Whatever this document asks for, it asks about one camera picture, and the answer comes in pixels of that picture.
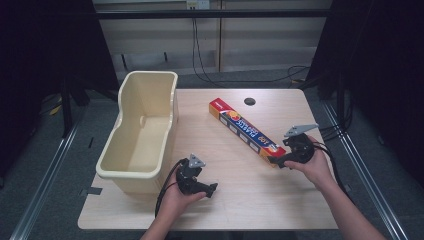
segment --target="metal rail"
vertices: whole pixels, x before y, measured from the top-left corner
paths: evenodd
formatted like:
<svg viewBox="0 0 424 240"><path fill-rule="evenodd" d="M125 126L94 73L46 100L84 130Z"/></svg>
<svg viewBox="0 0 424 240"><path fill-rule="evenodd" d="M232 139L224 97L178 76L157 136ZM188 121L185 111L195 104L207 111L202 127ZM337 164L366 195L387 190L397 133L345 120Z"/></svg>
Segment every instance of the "metal rail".
<svg viewBox="0 0 424 240"><path fill-rule="evenodd" d="M408 237L406 236L406 233L403 230L398 217L390 207L389 203L386 201L386 198L381 193L380 188L377 186L376 182L371 176L371 173L368 171L364 160L362 159L358 150L356 150L356 147L350 139L349 135L342 132L341 129L337 127L337 115L334 108L327 102L323 103L323 107L327 112L327 115L334 128L338 131L340 141L343 144L347 154L349 155L349 158L352 161L356 171L358 172L359 177L365 185L371 200L380 213L380 216L387 229L389 230L392 239L407 240Z"/></svg>
<svg viewBox="0 0 424 240"><path fill-rule="evenodd" d="M41 208L44 205L47 195L50 192L50 189L54 183L54 180L59 172L59 169L62 165L62 162L68 152L69 147L74 140L75 134L77 132L79 122L81 121L85 112L85 107L79 112L77 121L74 126L69 131L69 134L66 138L63 138L60 142L59 148L56 151L56 154L53 157L52 162L50 163L49 168L47 169L43 179L41 180L40 185L37 188L34 196L31 199L28 207L25 209L24 214L19 220L18 225L15 227L15 230L10 237L10 240L24 240L27 239L32 227L34 226L35 221L41 211Z"/></svg>
<svg viewBox="0 0 424 240"><path fill-rule="evenodd" d="M352 16L354 11L330 9L266 9L266 10L113 10L95 13L44 13L43 17L72 19L173 19L173 18L318 18Z"/></svg>

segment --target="hand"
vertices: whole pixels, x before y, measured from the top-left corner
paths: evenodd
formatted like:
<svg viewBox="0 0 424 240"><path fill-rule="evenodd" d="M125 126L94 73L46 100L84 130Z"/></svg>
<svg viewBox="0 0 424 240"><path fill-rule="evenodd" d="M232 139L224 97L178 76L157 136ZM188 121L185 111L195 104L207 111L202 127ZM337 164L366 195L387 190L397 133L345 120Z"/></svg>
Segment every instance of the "hand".
<svg viewBox="0 0 424 240"><path fill-rule="evenodd" d="M315 138L311 136L308 137L312 143L318 142ZM321 190L322 187L330 181L334 181L324 152L319 149L315 149L315 153L311 160L305 164L294 161L286 161L284 162L284 165L286 167L301 171L318 190Z"/></svg>
<svg viewBox="0 0 424 240"><path fill-rule="evenodd" d="M171 184L172 186L170 186L168 190L166 190L166 193L163 196L161 207L158 213L158 217L162 215L166 215L167 218L171 218L174 221L179 216L181 216L181 214L184 213L188 205L206 197L205 192L199 192L199 193L191 194L191 195L184 195L180 191L180 189L178 188L178 184L176 183L176 176L175 176L175 173L178 168L174 170L174 172L171 175L171 178L169 179L168 186L170 186Z"/></svg>

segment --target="black cable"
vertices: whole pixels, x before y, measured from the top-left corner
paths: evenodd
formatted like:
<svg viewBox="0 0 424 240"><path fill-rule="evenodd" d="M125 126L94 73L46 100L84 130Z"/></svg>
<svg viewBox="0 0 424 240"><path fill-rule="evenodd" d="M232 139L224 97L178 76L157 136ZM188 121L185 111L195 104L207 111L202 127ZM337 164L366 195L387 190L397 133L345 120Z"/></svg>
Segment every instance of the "black cable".
<svg viewBox="0 0 424 240"><path fill-rule="evenodd" d="M203 61L202 61L202 57L201 57L201 54L200 54L199 38L198 38L198 34L197 34L197 32L198 32L198 30L197 30L197 21L196 21L196 19L195 19L195 18L193 18L193 19L192 19L192 24L193 24L193 51L192 51L192 64L193 64L193 70L194 70L194 73L196 74L196 76L197 76L200 80L202 80L202 81L204 81L204 82L207 82L207 83L211 83L211 84L213 84L213 85L215 85L215 86L217 86L217 87L225 88L224 86L219 85L218 83L229 83L229 82L238 82L238 83L240 83L240 82L247 82L247 83L254 83L254 82L260 82L260 83L270 83L270 82L277 82L277 81L281 81L281 80L284 80L284 79L287 79L287 78L291 78L292 76L294 76L294 75L296 75L296 74L298 74L298 73L300 73L300 72L303 72L305 69L309 69L309 68L310 68L310 67L308 67L308 66L291 66L291 67L287 70L287 72L288 72L287 76L282 77L282 78L277 78L277 79L274 79L274 80L266 80L266 81L264 81L264 80L257 80L257 81L228 81L228 80L213 81L213 80L212 80L212 79L208 76L208 74L206 74L205 68L204 68L204 66L203 66ZM195 63L194 63L194 55L195 55L196 46L197 46L197 54L198 54L198 56L199 56L200 66L201 66L201 68L202 68L202 72L203 72L203 74L205 75L206 79L202 78L202 77L201 77L201 76L197 73L197 71L196 71L196 67L195 67ZM302 67L302 69L301 69L301 70L299 70L299 71L296 71L296 72L295 72L295 73L293 73L293 74L290 74L290 70L291 70L291 69L293 69L293 68L299 68L299 67Z"/></svg>
<svg viewBox="0 0 424 240"><path fill-rule="evenodd" d="M172 174L174 173L175 169L178 167L178 165L180 165L182 162L184 162L185 159L181 159L180 161L178 161L171 169L171 171L168 174L168 177L166 177L165 182L163 183L162 189L160 190L158 199L156 201L156 207L155 207L155 217L157 217L158 213L159 213L159 209L160 209L160 205L162 204L162 198L166 193L166 190L168 190L169 187L171 187L172 185L174 185L175 183L172 183L171 185L168 186L168 182L169 179L171 178Z"/></svg>
<svg viewBox="0 0 424 240"><path fill-rule="evenodd" d="M295 72L295 73L293 73L293 74L291 74L289 76L277 78L277 79L274 79L274 80L254 80L254 81L228 81L228 80L222 80L222 81L215 81L215 82L216 83L221 83L221 82L250 82L250 83L253 83L253 82L260 82L260 83L278 82L278 81L281 81L281 80L290 78L291 76L294 76L294 75L296 75L296 74L298 74L298 73L300 73L300 72L302 72L304 70L305 69L302 69L302 70L299 70L299 71L297 71L297 72Z"/></svg>
<svg viewBox="0 0 424 240"><path fill-rule="evenodd" d="M201 55L200 55L199 38L198 38L198 36L197 36L197 22L196 22L196 19L195 19L195 18L193 18L193 19L192 19L192 23L193 23L193 54L192 54L192 63L193 63L193 70L194 70L194 73L196 74L196 76L197 76L200 80L202 80L202 81L204 81L204 82L207 82L207 83L211 83L211 84L213 84L213 85L215 85L215 86L217 86L217 87L224 88L223 86L221 86L221 85L219 85L219 84L215 83L214 81L212 81L212 79L210 79L210 78L209 78L209 76L208 76L208 75L206 74L206 72L205 72L205 68L203 67L202 57L201 57ZM200 65L201 65L201 67L202 67L203 74L205 75L205 77L206 77L207 79L202 78L202 77L201 77L201 76L197 73L197 71L196 71L196 66L195 66L195 64L194 64L194 52L195 52L195 49L196 49L196 44L197 44L197 53L198 53L198 56L199 56Z"/></svg>
<svg viewBox="0 0 424 240"><path fill-rule="evenodd" d="M345 133L349 129L350 125L352 124L352 119L353 119L353 100L351 97L349 107L346 112L346 116L344 117L344 121L345 121L344 124L338 123L334 126L319 129L321 134L323 135L324 141L328 142L330 140L340 137L341 134Z"/></svg>
<svg viewBox="0 0 424 240"><path fill-rule="evenodd" d="M292 86L292 84L293 84L293 79L291 78L291 74L290 74L290 70L291 69L293 69L293 68L302 68L302 71L303 70L305 70L305 69L309 69L310 67L308 67L308 66L291 66L291 67L289 67L288 69L287 69L287 75L289 76L289 78L290 78L290 83L289 83L289 86L287 86L287 88L291 88L291 86Z"/></svg>

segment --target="wooden table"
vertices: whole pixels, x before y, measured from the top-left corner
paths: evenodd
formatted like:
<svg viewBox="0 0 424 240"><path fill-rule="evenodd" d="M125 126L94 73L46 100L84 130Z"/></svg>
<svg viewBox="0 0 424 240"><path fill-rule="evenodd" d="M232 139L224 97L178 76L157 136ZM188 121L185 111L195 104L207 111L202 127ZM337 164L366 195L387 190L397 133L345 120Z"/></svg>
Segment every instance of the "wooden table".
<svg viewBox="0 0 424 240"><path fill-rule="evenodd" d="M271 140L282 144L293 125L315 123L302 91L293 89L178 89L179 120L172 165L194 153L206 167L205 184L217 182L211 199L191 205L173 230L335 229L322 195L295 170L272 168L214 118L208 104L220 97ZM254 98L247 106L244 99ZM322 142L318 129L308 132ZM78 225L82 229L147 229L157 195L126 194L95 176Z"/></svg>

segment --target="plastic container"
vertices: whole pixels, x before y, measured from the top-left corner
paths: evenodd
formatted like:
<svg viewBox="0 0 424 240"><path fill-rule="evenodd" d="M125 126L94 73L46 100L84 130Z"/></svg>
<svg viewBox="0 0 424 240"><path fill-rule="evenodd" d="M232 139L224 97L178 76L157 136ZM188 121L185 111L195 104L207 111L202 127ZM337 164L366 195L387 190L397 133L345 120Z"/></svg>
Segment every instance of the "plastic container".
<svg viewBox="0 0 424 240"><path fill-rule="evenodd" d="M173 72L131 72L118 95L119 115L97 174L124 192L158 193L171 163L178 118Z"/></svg>

